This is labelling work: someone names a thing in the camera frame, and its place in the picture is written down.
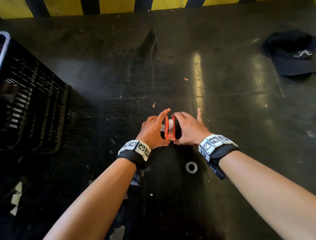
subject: navy blue cap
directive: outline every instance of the navy blue cap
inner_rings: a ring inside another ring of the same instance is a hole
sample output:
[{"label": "navy blue cap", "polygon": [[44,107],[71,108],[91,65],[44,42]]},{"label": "navy blue cap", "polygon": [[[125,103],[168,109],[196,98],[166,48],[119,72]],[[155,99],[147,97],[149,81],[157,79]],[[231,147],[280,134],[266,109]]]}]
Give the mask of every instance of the navy blue cap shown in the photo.
[{"label": "navy blue cap", "polygon": [[263,43],[263,49],[281,75],[316,73],[310,60],[316,51],[316,38],[309,33],[299,29],[273,33]]}]

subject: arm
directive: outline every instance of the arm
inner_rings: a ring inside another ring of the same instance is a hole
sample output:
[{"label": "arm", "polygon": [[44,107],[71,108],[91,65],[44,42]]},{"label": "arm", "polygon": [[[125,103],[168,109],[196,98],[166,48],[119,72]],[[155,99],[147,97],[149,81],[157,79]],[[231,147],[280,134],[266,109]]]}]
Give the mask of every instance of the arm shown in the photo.
[{"label": "arm", "polygon": [[[146,143],[150,149],[167,146],[170,141],[160,137],[160,129],[169,111],[149,117],[136,140]],[[44,240],[104,239],[135,171],[134,163],[118,158],[70,205]]]},{"label": "arm", "polygon": [[[200,109],[197,120],[185,112],[174,115],[183,133],[175,144],[199,145],[212,134]],[[219,167],[283,239],[316,239],[316,196],[240,151],[223,157]]]}]

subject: yellow stripe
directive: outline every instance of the yellow stripe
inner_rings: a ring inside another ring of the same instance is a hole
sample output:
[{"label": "yellow stripe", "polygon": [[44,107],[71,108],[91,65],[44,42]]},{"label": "yellow stripe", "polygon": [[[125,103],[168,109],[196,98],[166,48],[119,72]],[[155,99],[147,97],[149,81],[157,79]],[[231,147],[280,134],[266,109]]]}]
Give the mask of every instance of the yellow stripe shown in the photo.
[{"label": "yellow stripe", "polygon": [[101,14],[133,12],[135,0],[99,0],[99,3]]},{"label": "yellow stripe", "polygon": [[184,8],[188,0],[153,0],[151,10]]},{"label": "yellow stripe", "polygon": [[33,14],[24,0],[0,0],[0,17],[3,19],[33,17]]},{"label": "yellow stripe", "polygon": [[83,15],[80,0],[44,0],[51,16]]},{"label": "yellow stripe", "polygon": [[205,0],[203,6],[238,3],[239,0]]}]

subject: person's left hand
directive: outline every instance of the person's left hand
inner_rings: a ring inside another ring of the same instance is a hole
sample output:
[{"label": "person's left hand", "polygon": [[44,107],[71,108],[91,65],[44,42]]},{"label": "person's left hand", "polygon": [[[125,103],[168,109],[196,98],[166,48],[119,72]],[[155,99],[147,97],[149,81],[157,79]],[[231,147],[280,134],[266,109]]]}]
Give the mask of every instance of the person's left hand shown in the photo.
[{"label": "person's left hand", "polygon": [[163,140],[160,136],[161,124],[170,108],[164,110],[159,116],[151,116],[143,122],[142,129],[135,140],[142,141],[152,150],[161,146],[168,146],[170,141]]}]

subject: dark table surface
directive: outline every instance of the dark table surface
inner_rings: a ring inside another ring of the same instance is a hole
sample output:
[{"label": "dark table surface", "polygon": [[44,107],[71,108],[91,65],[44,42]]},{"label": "dark table surface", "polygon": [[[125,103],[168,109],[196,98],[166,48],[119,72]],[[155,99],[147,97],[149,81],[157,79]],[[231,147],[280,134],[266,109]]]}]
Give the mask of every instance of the dark table surface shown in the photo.
[{"label": "dark table surface", "polygon": [[[1,21],[72,87],[59,151],[1,159],[1,239],[43,238],[141,123],[165,108],[196,116],[200,107],[210,131],[315,194],[316,76],[282,78],[261,50],[275,31],[316,35],[315,21],[312,0]],[[155,38],[140,51],[151,30]],[[195,174],[185,170],[189,161]],[[125,226],[124,239],[280,239],[196,147],[155,149],[149,165],[113,223]]]}]

